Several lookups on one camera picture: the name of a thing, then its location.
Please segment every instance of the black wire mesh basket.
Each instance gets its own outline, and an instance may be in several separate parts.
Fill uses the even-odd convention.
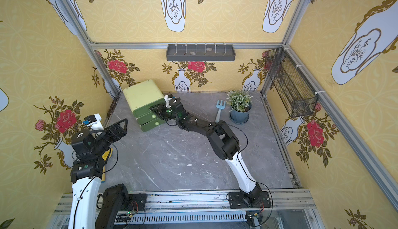
[[[314,112],[318,96],[283,48],[266,52],[266,71],[290,117]]]

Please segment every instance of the white flowers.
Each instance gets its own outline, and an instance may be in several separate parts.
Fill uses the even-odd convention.
[[[247,112],[250,100],[253,96],[246,91],[229,91],[227,103],[238,112]]]

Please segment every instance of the blue flower pot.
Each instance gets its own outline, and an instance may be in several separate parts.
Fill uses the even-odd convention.
[[[234,123],[244,124],[249,120],[250,109],[251,109],[251,103],[249,103],[249,110],[247,112],[238,112],[234,109],[231,109],[231,111],[229,113],[229,118]]]

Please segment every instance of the red rose print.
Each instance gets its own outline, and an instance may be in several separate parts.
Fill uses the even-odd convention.
[[[319,112],[321,109],[322,109],[321,104],[320,104],[319,102],[317,102],[316,105],[315,105],[315,110],[316,110],[317,112]]]
[[[308,139],[310,140],[311,145],[319,148],[324,142],[323,129],[317,122],[315,122],[315,120],[311,120],[311,122],[307,124],[307,128]]]
[[[118,60],[113,60],[108,62],[108,67],[109,69],[113,69],[119,73],[126,73],[127,72],[127,67],[126,64],[122,63],[121,61]]]
[[[191,69],[195,72],[203,73],[203,71],[206,69],[206,66],[204,62],[189,62],[188,69]]]
[[[59,132],[64,133],[67,129],[71,128],[75,123],[76,115],[71,110],[65,110],[59,114],[57,119],[57,123],[55,124],[55,128],[59,130]]]
[[[35,129],[39,130],[39,131],[42,131],[42,130],[44,130],[44,126],[45,125],[46,125],[46,122],[44,122],[44,120],[39,119],[37,121],[37,123],[35,124]]]

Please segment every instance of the metal vent grille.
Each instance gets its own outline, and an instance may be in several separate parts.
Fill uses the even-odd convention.
[[[266,52],[266,71],[290,117],[314,112],[318,96],[283,48]]]
[[[245,212],[181,212],[181,213],[143,213],[135,214],[131,219],[117,218],[117,224],[137,225],[165,224],[165,223],[190,223],[190,222],[242,222],[245,220]]]

